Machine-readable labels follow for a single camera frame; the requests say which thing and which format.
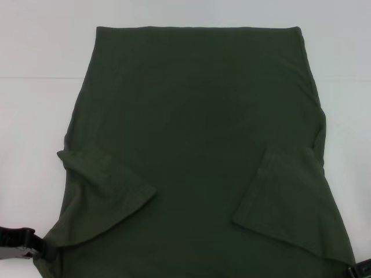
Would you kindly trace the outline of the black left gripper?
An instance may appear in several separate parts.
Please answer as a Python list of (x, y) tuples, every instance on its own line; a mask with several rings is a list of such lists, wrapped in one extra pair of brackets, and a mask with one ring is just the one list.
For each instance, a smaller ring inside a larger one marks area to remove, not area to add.
[(55, 260), (56, 247), (35, 235), (34, 229), (1, 227), (1, 259), (32, 257)]

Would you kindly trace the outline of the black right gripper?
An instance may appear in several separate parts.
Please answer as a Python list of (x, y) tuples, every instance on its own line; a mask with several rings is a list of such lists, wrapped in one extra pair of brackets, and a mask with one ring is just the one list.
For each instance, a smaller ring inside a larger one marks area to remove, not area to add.
[(371, 262), (362, 261), (358, 264), (358, 270), (356, 266), (350, 266), (347, 269), (348, 275), (351, 278), (370, 278), (371, 277)]

